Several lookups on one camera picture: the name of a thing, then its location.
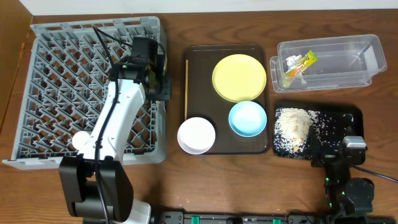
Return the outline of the rice food waste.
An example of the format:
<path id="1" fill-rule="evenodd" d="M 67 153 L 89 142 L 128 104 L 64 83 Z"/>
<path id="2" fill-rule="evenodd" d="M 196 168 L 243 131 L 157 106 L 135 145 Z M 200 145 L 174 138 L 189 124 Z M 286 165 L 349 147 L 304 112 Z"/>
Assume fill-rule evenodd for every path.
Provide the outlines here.
<path id="1" fill-rule="evenodd" d="M 275 111 L 274 154 L 279 157 L 309 159 L 307 134 L 313 126 L 324 151 L 337 150 L 345 136 L 357 135 L 354 116 L 349 113 L 277 108 Z"/>

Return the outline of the light blue bowl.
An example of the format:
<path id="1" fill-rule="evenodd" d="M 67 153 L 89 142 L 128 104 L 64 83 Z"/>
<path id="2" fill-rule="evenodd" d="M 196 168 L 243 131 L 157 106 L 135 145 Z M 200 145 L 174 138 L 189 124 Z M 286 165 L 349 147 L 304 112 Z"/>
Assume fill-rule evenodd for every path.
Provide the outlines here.
<path id="1" fill-rule="evenodd" d="M 267 114 L 260 104 L 254 101 L 242 101 L 229 111 L 228 123 L 237 135 L 251 138 L 265 129 Z"/>

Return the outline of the white tissue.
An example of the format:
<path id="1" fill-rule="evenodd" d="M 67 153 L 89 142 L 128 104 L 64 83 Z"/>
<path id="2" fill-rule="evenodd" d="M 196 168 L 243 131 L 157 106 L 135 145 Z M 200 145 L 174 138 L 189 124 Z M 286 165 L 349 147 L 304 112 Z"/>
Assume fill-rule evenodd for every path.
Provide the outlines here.
<path id="1" fill-rule="evenodd" d="M 302 59 L 302 55 L 292 55 L 286 59 L 288 70 L 293 69 L 295 64 Z M 301 79 L 301 84 L 306 84 L 307 82 L 303 79 L 302 72 L 298 73 L 297 76 Z"/>

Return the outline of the green snack wrapper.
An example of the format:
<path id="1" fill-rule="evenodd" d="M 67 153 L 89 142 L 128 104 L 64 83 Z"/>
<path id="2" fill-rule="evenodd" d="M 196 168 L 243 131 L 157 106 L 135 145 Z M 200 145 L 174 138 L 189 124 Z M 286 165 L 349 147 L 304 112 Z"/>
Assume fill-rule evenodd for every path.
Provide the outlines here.
<path id="1" fill-rule="evenodd" d="M 310 66 L 312 66 L 315 62 L 318 61 L 318 57 L 315 53 L 310 50 L 307 54 L 302 56 L 302 59 L 299 60 L 293 69 L 287 70 L 282 77 L 282 85 L 284 88 L 288 88 L 290 84 L 298 77 L 297 74 L 303 72 Z"/>

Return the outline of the small white cup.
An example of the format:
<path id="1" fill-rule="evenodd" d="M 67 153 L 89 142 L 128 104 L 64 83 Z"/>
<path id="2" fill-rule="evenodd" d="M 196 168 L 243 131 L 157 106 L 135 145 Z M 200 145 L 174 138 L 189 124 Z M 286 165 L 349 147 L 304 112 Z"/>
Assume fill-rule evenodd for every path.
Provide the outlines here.
<path id="1" fill-rule="evenodd" d="M 78 131 L 72 137 L 72 145 L 73 147 L 79 151 L 90 138 L 90 133 L 87 131 Z"/>

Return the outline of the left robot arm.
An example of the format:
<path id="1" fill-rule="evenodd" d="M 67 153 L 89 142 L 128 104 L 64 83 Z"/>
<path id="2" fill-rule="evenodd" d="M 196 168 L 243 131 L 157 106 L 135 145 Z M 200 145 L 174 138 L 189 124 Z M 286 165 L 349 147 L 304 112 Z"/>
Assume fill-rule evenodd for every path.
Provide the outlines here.
<path id="1" fill-rule="evenodd" d="M 134 198 L 123 169 L 127 139 L 146 100 L 168 100 L 164 54 L 126 56 L 111 66 L 108 95 L 94 129 L 75 157 L 63 157 L 60 180 L 68 212 L 90 223 L 150 223 L 151 206 Z"/>

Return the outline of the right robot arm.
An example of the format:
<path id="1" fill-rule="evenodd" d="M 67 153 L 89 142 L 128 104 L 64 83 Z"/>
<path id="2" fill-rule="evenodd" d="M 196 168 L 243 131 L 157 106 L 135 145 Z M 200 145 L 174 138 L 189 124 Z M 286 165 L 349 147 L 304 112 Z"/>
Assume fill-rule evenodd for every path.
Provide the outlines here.
<path id="1" fill-rule="evenodd" d="M 375 172 L 360 168 L 365 160 L 368 147 L 361 136 L 345 136 L 340 148 L 333 152 L 320 149 L 313 126 L 309 127 L 305 153 L 311 158 L 311 166 L 325 169 L 325 195 L 331 213 L 315 217 L 315 224 L 388 224 L 397 223 L 390 218 L 371 218 L 375 185 L 371 179 L 353 178 L 350 169 L 376 175 Z"/>

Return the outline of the black food waste tray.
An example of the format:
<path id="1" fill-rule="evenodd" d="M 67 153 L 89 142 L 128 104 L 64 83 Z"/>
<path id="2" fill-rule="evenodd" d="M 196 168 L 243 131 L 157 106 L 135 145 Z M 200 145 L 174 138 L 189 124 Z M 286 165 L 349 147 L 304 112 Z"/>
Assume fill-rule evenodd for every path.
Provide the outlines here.
<path id="1" fill-rule="evenodd" d="M 355 105 L 336 103 L 316 103 L 307 101 L 280 100 L 275 106 L 274 154 L 293 159 L 312 159 L 306 134 L 294 150 L 292 140 L 282 132 L 282 117 L 289 112 L 302 110 L 310 117 L 310 125 L 315 131 L 321 152 L 334 154 L 342 146 L 346 136 L 364 136 L 363 114 Z"/>

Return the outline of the clear plastic waste bin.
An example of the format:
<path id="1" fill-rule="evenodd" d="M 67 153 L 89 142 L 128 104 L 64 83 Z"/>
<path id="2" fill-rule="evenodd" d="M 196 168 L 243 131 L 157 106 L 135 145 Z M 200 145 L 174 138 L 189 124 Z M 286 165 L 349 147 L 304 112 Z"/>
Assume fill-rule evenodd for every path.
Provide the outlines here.
<path id="1" fill-rule="evenodd" d="M 318 60 L 288 77 L 297 58 L 309 52 Z M 269 68 L 274 91 L 288 93 L 368 86 L 387 62 L 378 36 L 366 34 L 281 42 Z"/>

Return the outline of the left wooden chopstick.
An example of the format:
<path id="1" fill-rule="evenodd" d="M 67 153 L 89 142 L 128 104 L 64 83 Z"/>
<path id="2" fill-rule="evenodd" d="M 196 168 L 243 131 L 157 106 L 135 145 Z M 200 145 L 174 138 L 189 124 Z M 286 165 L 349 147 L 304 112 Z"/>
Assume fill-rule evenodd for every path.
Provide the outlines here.
<path id="1" fill-rule="evenodd" d="M 184 118 L 187 119 L 187 107 L 188 107 L 188 71 L 189 61 L 185 60 L 185 102 L 184 102 Z"/>

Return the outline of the dark brown serving tray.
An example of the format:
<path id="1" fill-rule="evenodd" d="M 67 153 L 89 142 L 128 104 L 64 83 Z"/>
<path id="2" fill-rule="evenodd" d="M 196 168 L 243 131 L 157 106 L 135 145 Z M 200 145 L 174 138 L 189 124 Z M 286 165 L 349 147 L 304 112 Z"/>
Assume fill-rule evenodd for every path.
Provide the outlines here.
<path id="1" fill-rule="evenodd" d="M 180 115 L 182 119 L 185 119 L 185 60 L 188 59 L 187 119 L 205 118 L 213 125 L 216 132 L 215 143 L 205 152 L 206 156 L 262 154 L 271 146 L 270 122 L 267 122 L 263 132 L 251 138 L 237 135 L 229 126 L 228 115 L 234 103 L 217 94 L 211 77 L 216 64 L 233 54 L 252 56 L 265 65 L 264 51 L 259 44 L 194 45 L 186 48 L 182 56 Z"/>

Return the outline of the white pink bowl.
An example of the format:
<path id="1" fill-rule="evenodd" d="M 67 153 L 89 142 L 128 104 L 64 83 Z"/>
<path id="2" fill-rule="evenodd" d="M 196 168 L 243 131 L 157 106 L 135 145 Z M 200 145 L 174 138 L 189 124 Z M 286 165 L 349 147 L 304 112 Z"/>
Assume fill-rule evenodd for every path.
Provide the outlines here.
<path id="1" fill-rule="evenodd" d="M 193 117 L 184 121 L 177 132 L 179 146 L 193 155 L 204 154 L 215 143 L 216 132 L 205 118 Z"/>

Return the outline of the yellow round plate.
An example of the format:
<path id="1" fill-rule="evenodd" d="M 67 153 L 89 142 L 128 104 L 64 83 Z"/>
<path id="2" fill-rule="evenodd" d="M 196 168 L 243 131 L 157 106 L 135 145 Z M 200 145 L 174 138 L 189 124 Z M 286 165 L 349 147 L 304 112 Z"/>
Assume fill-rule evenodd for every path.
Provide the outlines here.
<path id="1" fill-rule="evenodd" d="M 217 94 L 234 103 L 257 98 L 267 83 L 262 64 L 245 54 L 233 54 L 221 59 L 213 69 L 211 80 Z"/>

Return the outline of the grey plastic dish rack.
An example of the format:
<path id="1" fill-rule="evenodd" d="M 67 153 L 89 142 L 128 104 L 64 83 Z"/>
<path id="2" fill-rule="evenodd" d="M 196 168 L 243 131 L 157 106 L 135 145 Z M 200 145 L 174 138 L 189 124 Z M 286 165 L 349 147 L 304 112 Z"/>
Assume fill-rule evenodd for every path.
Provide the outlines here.
<path id="1" fill-rule="evenodd" d="M 167 50 L 155 16 L 34 24 L 35 33 L 12 149 L 5 164 L 20 170 L 56 169 L 75 156 L 72 137 L 90 132 L 106 99 L 109 59 L 130 54 L 135 37 Z"/>

